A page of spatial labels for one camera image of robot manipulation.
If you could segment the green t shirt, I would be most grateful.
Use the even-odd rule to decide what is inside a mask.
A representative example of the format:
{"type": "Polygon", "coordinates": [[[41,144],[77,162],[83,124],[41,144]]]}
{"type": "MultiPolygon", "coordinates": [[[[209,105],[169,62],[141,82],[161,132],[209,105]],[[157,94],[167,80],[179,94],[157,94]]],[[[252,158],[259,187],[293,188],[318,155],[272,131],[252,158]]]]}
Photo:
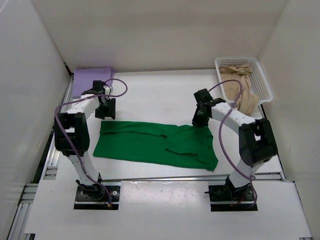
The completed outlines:
{"type": "Polygon", "coordinates": [[[214,171],[218,165],[208,127],[139,121],[102,121],[93,156],[214,171]]]}

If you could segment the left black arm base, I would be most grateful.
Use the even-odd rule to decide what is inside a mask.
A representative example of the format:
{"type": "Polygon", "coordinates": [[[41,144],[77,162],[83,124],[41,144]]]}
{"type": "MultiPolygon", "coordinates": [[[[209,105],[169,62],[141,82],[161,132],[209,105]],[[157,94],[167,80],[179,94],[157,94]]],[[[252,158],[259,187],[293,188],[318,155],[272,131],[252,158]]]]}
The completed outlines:
{"type": "Polygon", "coordinates": [[[74,199],[74,210],[118,210],[121,195],[120,182],[104,182],[106,190],[100,185],[84,185],[76,180],[77,190],[74,199]]]}

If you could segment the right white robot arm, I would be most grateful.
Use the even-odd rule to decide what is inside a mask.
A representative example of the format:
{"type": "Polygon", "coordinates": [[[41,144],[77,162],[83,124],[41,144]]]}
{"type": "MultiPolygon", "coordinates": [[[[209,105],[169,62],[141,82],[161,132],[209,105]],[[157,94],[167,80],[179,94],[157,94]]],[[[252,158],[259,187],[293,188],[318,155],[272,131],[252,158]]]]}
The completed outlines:
{"type": "Polygon", "coordinates": [[[201,89],[194,94],[196,111],[192,119],[195,127],[207,127],[209,120],[220,122],[218,140],[223,154],[234,168],[227,177],[224,193],[230,200],[238,199],[244,186],[253,180],[256,171],[278,154],[278,147],[269,120],[255,119],[232,108],[222,98],[212,98],[209,91],[201,89]],[[235,165],[227,155],[222,142],[222,127],[227,126],[238,135],[240,160],[235,165]]]}

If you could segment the purple t shirt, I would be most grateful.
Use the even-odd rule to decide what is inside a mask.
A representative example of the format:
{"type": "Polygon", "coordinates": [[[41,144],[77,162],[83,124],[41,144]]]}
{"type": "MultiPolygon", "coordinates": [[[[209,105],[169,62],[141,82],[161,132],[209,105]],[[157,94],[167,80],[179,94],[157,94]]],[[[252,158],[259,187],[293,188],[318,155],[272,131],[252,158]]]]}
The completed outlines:
{"type": "Polygon", "coordinates": [[[72,98],[79,99],[84,91],[92,88],[93,81],[112,79],[116,71],[111,67],[81,68],[73,73],[72,98]]]}

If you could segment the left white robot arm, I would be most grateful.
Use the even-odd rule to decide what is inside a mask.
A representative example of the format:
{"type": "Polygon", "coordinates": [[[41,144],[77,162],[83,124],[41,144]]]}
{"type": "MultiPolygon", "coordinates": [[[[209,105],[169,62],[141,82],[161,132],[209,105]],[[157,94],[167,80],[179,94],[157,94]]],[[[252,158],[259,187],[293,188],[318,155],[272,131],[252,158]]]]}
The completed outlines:
{"type": "Polygon", "coordinates": [[[88,153],[91,141],[87,119],[91,114],[101,120],[116,118],[116,99],[109,97],[110,93],[105,82],[95,80],[92,88],[84,91],[79,99],[67,103],[70,109],[57,111],[54,116],[55,148],[72,163],[79,176],[77,184],[88,187],[87,194],[93,200],[103,198],[105,188],[88,153]]]}

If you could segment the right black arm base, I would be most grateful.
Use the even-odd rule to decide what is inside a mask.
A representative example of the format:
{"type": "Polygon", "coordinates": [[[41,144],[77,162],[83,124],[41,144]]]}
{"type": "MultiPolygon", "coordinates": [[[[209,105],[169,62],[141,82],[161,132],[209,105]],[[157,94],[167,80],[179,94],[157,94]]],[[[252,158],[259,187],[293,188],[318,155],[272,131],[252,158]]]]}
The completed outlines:
{"type": "Polygon", "coordinates": [[[204,193],[209,196],[212,212],[258,211],[257,193],[250,182],[236,188],[227,177],[223,185],[209,185],[204,193]]]}

